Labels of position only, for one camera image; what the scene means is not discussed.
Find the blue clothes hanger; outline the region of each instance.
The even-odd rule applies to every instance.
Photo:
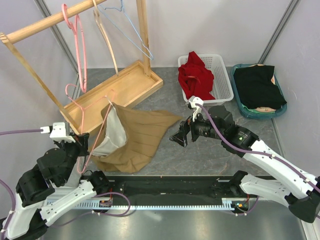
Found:
[[[153,60],[154,59],[154,56],[152,55],[152,53],[150,52],[149,48],[147,48],[141,38],[141,36],[139,35],[137,29],[135,28],[134,24],[132,23],[130,17],[127,15],[126,11],[125,11],[125,5],[124,5],[124,2],[123,0],[120,0],[121,2],[121,7],[120,8],[117,8],[117,7],[104,7],[102,6],[101,4],[98,5],[98,8],[99,8],[99,11],[107,18],[109,19],[109,21],[133,44],[135,45],[135,47],[137,49],[139,49],[144,55],[146,55],[149,59]],[[148,51],[149,54],[145,53],[137,44],[134,43],[134,41],[132,41],[117,25],[114,21],[111,20],[111,18],[105,13],[104,10],[107,10],[107,9],[115,9],[119,12],[123,12],[123,14],[125,15],[125,17],[129,20],[131,26],[133,27],[135,33],[137,34],[137,36],[139,37],[141,43],[142,43],[142,46],[144,46],[144,48]]]

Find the beige clothes hanger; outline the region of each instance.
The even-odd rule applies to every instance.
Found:
[[[111,54],[111,57],[112,57],[112,61],[113,61],[113,65],[114,65],[114,69],[115,69],[115,73],[117,76],[119,76],[119,73],[118,73],[118,67],[117,67],[117,63],[116,63],[116,59],[115,59],[115,55],[114,55],[114,51],[112,50],[112,47],[111,47],[111,44],[110,44],[110,41],[109,41],[109,38],[108,38],[108,35],[106,33],[106,30],[102,24],[102,21],[101,21],[101,18],[100,18],[100,14],[99,14],[99,10],[98,10],[98,7],[97,7],[97,3],[96,3],[96,0],[92,0],[93,1],[93,4],[94,4],[94,10],[93,10],[93,15],[94,15],[94,19],[95,19],[95,23],[96,25],[98,26],[104,40],[105,40],[105,43],[106,45],[108,46],[109,48],[109,51],[110,51],[110,54]]]

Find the wooden clothes rack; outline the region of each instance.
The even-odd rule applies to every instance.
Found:
[[[106,0],[95,0],[96,4],[105,2]],[[85,10],[88,10],[94,6],[92,0],[84,0],[74,6],[68,7],[67,17],[73,17]],[[146,0],[136,0],[137,13],[139,19],[140,36],[144,45],[149,47],[148,40],[148,24],[147,24],[147,10]],[[31,65],[25,60],[21,53],[14,46],[15,43],[22,41],[36,33],[39,33],[47,28],[52,27],[64,20],[62,12],[48,16],[40,21],[37,21],[29,26],[21,28],[15,32],[5,35],[0,32],[0,39],[6,45],[6,47],[12,52],[12,54],[20,61],[25,69],[31,74],[36,82],[43,88],[46,94],[51,100],[58,106],[61,114],[67,122],[70,123],[73,131],[79,134],[81,131],[82,111],[73,102],[66,106],[63,106],[58,99],[53,95],[50,89],[37,75]],[[142,45],[142,50],[147,52],[146,48]],[[118,76],[114,75],[99,84],[95,88],[89,90],[84,95],[80,96],[75,101],[83,106],[89,106],[103,96],[112,95],[112,91],[116,92],[115,103],[124,107],[134,107],[155,91],[163,86],[163,80],[151,71],[150,59],[143,55],[143,61],[137,60],[130,66],[126,67],[119,72]],[[101,110],[109,104],[109,101],[105,98],[89,107],[85,111],[83,132],[92,133],[95,132],[102,124],[103,119],[101,117]]]

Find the blue laundry basket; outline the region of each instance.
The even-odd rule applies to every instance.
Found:
[[[242,103],[240,101],[240,97],[239,97],[239,94],[238,94],[238,90],[237,90],[234,74],[235,74],[236,69],[247,68],[247,67],[250,67],[252,65],[254,65],[254,64],[242,64],[241,63],[241,64],[234,65],[230,70],[231,86],[232,86],[232,89],[233,89],[233,92],[234,92],[234,96],[235,96],[235,100],[236,100],[236,103],[238,105],[238,108],[240,110],[241,115],[244,116],[245,118],[249,118],[249,119],[272,119],[272,118],[281,116],[287,110],[287,104],[283,105],[282,108],[276,110],[274,113],[264,113],[264,114],[251,112],[251,111],[245,109],[242,106]],[[274,75],[274,80],[275,80],[275,85],[278,86],[278,88],[280,90],[280,93],[283,96],[284,94],[281,91],[281,88],[280,88],[280,85],[278,83],[276,75]]]

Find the white wall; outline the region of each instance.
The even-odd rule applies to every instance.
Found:
[[[34,1],[1,1],[0,32],[9,34],[42,18]],[[76,74],[50,29],[15,44],[63,103],[67,83],[74,83]],[[56,105],[30,76],[25,68],[0,43],[0,132],[38,129],[63,120]],[[54,145],[46,134],[25,133],[0,136],[0,178],[12,190],[21,175],[33,168],[36,160]],[[10,210],[10,197],[0,186],[0,219]]]
[[[320,176],[320,1],[301,1],[266,64],[274,65],[288,102],[275,123],[285,156]]]
[[[51,12],[61,11],[61,4],[72,6],[80,0],[46,0]],[[177,67],[178,57],[190,51],[216,53],[227,66],[258,61],[290,0],[147,0],[152,67]],[[102,3],[120,6],[120,0]],[[124,0],[127,14],[139,29],[135,0]],[[123,14],[107,10],[124,31],[138,42]],[[80,14],[85,32],[89,68],[112,68],[113,63],[94,20],[93,10]],[[117,64],[126,67],[142,54],[112,23],[101,16],[108,32]],[[60,30],[75,53],[72,31],[65,22]]]

